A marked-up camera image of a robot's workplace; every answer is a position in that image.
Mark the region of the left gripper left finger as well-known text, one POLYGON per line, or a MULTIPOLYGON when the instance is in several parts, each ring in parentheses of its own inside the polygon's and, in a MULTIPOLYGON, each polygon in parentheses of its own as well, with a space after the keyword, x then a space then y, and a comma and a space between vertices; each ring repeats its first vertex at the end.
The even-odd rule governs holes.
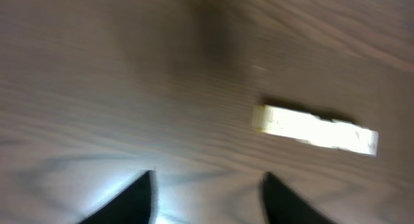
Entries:
POLYGON ((148 170, 79 224, 150 224, 155 206, 154 171, 148 170))

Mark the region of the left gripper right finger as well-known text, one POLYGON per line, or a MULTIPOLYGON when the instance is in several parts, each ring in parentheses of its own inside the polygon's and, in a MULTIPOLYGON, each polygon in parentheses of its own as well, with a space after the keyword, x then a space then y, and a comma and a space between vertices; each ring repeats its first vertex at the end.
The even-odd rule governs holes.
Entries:
POLYGON ((336 224, 271 172, 263 175, 260 198, 268 224, 336 224))

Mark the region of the plain white block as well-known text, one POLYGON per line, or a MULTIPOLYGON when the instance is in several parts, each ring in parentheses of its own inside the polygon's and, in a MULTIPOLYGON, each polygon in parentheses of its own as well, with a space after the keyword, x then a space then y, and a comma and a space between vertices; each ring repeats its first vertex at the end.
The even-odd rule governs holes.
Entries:
POLYGON ((332 146, 350 150, 358 143, 355 128, 350 122, 333 120, 332 122, 332 146))

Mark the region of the white block blue pencil picture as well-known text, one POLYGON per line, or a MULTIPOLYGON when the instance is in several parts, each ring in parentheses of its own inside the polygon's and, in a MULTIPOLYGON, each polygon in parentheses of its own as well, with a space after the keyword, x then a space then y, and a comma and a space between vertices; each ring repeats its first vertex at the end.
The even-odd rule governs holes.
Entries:
POLYGON ((378 132, 361 126, 354 127, 355 142, 352 150, 355 153, 375 157, 378 148, 378 132))

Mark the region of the white block teal side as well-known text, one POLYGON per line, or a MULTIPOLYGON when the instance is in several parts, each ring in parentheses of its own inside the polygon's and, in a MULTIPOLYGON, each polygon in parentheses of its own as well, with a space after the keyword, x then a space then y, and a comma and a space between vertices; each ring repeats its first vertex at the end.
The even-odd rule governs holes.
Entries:
POLYGON ((272 133, 271 127, 273 124, 274 110, 274 106, 254 106, 252 115, 252 127, 260 133, 272 133))

